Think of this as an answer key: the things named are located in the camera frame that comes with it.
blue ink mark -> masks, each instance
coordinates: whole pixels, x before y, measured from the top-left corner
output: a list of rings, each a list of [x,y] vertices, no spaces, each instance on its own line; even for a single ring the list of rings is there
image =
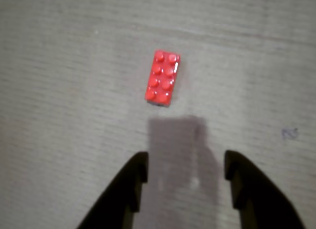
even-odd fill
[[[283,128],[282,129],[282,136],[283,136],[284,140],[285,139],[294,140],[299,136],[298,128]]]

table surface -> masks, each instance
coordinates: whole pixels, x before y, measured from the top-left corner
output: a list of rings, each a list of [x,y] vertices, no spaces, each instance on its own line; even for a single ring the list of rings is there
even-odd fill
[[[316,0],[0,0],[0,227],[76,228],[148,151],[135,229],[238,229],[233,149],[313,228],[315,14]],[[156,49],[181,54],[168,108],[144,100]]]

red lego brick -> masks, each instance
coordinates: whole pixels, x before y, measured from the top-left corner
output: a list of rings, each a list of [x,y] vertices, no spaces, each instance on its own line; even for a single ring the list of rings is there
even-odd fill
[[[145,99],[151,103],[168,106],[180,65],[180,55],[163,50],[155,52]]]

lego stud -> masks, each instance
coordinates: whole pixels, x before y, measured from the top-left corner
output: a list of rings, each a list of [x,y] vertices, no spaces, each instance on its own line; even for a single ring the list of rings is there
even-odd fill
[[[155,54],[155,58],[157,62],[162,62],[164,60],[163,52],[157,51]]]
[[[162,88],[163,90],[170,90],[171,86],[172,86],[172,81],[166,80],[162,83]]]
[[[147,100],[153,100],[155,98],[155,96],[156,96],[156,93],[154,91],[148,89],[146,92],[145,98]]]
[[[174,73],[174,70],[171,67],[164,70],[164,74],[167,75],[168,77],[172,77],[173,73]]]
[[[178,61],[178,57],[174,54],[170,54],[168,57],[168,61],[170,64],[174,65]]]
[[[155,75],[161,74],[161,67],[159,65],[153,65],[153,72]]]
[[[149,86],[150,87],[157,87],[158,86],[158,79],[152,77],[149,80]]]
[[[158,101],[160,103],[167,103],[169,100],[169,93],[161,93],[158,95]]]

gray textured surface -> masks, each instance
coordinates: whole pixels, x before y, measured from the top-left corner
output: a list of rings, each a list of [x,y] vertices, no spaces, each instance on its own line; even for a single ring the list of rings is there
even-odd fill
[[[316,0],[0,0],[0,227],[75,228],[149,151],[135,229],[237,229],[231,148],[313,228],[315,14]],[[182,55],[169,108],[144,101],[158,48]]]

